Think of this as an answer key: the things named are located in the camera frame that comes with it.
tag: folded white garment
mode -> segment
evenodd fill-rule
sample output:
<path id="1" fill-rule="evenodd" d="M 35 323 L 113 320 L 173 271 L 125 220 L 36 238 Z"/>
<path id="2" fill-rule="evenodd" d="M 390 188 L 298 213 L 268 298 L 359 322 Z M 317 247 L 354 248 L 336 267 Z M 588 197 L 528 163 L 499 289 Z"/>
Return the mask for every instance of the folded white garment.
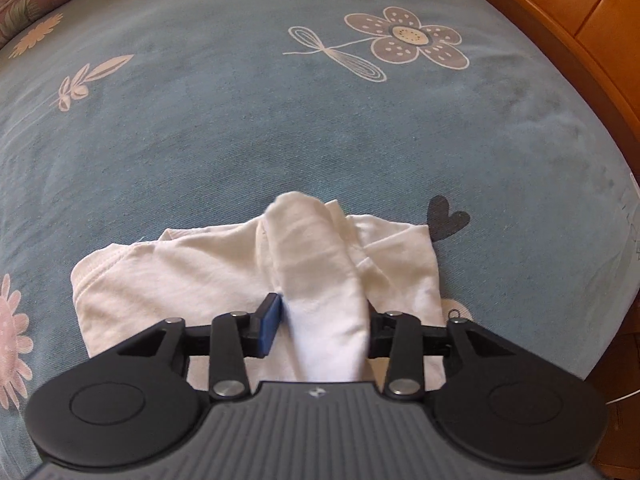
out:
<path id="1" fill-rule="evenodd" d="M 81 260 L 71 282 L 90 356 L 164 318 L 209 324 L 225 312 L 252 312 L 278 292 L 284 320 L 270 355 L 246 359 L 252 388 L 263 380 L 372 379 L 367 301 L 423 324 L 445 319 L 427 225 L 345 216 L 336 201 L 298 192 L 244 224 L 111 244 Z M 195 388 L 207 389 L 207 364 L 207 357 L 192 359 L 187 378 Z M 425 358 L 425 377 L 428 389 L 442 385 L 441 358 Z"/>

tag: floral bedding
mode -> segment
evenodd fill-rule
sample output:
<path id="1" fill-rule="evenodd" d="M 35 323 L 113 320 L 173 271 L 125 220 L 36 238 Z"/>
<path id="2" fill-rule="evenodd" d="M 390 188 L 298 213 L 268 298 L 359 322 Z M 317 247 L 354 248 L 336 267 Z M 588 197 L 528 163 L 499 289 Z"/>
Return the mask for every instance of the floral bedding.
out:
<path id="1" fill-rule="evenodd" d="M 638 292 L 637 181 L 484 0 L 0 0 L 0 38 L 0 479 L 86 359 L 75 263 L 282 192 L 428 223 L 446 310 L 579 376 Z"/>

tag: heart shape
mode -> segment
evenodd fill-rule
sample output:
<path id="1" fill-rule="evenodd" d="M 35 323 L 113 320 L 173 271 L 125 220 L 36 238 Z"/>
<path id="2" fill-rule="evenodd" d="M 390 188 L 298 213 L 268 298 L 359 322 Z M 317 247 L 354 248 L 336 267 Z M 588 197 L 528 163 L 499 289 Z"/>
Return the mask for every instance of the heart shape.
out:
<path id="1" fill-rule="evenodd" d="M 453 236 L 465 228 L 469 222 L 471 222 L 471 216 L 465 211 L 456 211 L 449 215 L 449 201 L 442 195 L 429 200 L 427 224 L 432 242 Z"/>

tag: wooden headboard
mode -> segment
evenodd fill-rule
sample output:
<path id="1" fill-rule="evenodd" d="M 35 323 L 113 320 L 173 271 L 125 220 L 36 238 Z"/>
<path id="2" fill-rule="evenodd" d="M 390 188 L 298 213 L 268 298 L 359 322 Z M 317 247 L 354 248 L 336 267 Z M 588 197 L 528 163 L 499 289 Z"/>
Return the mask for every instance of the wooden headboard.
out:
<path id="1" fill-rule="evenodd" d="M 487 0 L 537 44 L 640 180 L 640 0 Z"/>

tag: pink flower print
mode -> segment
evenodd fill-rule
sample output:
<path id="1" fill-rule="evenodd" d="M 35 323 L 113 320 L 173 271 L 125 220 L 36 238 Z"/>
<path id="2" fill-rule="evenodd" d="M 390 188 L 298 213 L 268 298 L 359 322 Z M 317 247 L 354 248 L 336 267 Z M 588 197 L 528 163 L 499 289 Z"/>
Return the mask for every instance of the pink flower print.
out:
<path id="1" fill-rule="evenodd" d="M 387 7 L 384 18 L 370 14 L 348 14 L 344 21 L 351 28 L 378 36 L 371 51 L 380 61 L 403 64 L 415 61 L 420 54 L 434 63 L 462 70 L 469 66 L 468 58 L 453 45 L 462 37 L 444 25 L 422 25 L 418 17 L 401 7 Z"/>
<path id="2" fill-rule="evenodd" d="M 0 405 L 8 410 L 9 399 L 16 408 L 20 400 L 16 392 L 27 398 L 27 388 L 23 378 L 31 380 L 33 374 L 19 354 L 28 354 L 33 350 L 33 341 L 22 335 L 29 326 L 26 314 L 15 314 L 20 303 L 20 291 L 9 295 L 11 278 L 4 275 L 0 286 Z"/>

